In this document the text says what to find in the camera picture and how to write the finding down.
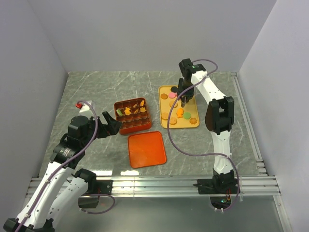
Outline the orange tin lid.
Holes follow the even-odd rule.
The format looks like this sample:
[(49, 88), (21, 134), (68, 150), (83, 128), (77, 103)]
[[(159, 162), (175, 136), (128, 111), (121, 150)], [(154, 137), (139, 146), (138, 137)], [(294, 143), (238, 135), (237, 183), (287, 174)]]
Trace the orange tin lid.
[(133, 169), (165, 164), (167, 156), (162, 133), (151, 131), (130, 135), (128, 156)]

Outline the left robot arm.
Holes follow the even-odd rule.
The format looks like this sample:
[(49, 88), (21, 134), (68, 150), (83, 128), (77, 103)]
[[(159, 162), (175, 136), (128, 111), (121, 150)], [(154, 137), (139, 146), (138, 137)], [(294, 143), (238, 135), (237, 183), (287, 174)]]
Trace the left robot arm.
[(84, 157), (85, 149), (97, 138), (116, 135), (121, 122), (108, 112), (99, 117), (76, 116), (68, 125), (68, 132), (54, 148), (47, 170), (39, 186), (24, 209), (4, 223), (6, 232), (53, 232), (67, 211), (85, 195), (95, 200), (110, 197), (112, 181), (100, 188), (97, 175), (89, 170), (75, 170)]

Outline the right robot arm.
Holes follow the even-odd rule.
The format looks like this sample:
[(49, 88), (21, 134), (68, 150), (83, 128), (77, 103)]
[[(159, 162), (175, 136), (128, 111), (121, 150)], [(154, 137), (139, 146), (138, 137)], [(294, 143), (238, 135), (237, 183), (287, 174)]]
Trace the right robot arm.
[(223, 193), (229, 188), (229, 181), (235, 178), (230, 162), (230, 133), (234, 124), (235, 102), (233, 97), (226, 96), (208, 77), (202, 64), (194, 64), (191, 59), (179, 63), (182, 77), (178, 82), (177, 99), (184, 107), (194, 96), (197, 88), (207, 103), (205, 125), (211, 132), (215, 161), (213, 167), (213, 189)]

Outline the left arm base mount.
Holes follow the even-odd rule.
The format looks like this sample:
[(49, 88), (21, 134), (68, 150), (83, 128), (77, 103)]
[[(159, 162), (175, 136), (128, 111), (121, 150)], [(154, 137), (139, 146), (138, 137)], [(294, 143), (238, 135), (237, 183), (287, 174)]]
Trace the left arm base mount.
[[(78, 199), (78, 206), (81, 211), (92, 215), (99, 215), (109, 212), (115, 206), (116, 200), (111, 195), (113, 184), (112, 180), (98, 181), (97, 175), (86, 169), (80, 169), (75, 174), (72, 174), (72, 176), (79, 177), (87, 183), (87, 190), (82, 196), (88, 196), (89, 198)], [(96, 208), (101, 197), (111, 198), (112, 205), (101, 212), (87, 211), (87, 209)]]

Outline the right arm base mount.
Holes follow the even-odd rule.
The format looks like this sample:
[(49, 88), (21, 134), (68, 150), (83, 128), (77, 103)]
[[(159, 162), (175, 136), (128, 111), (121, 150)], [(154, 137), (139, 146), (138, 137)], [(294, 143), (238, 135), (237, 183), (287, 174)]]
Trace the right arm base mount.
[(212, 179), (198, 179), (193, 186), (197, 187), (200, 195), (240, 193), (237, 179), (221, 180), (214, 177)]

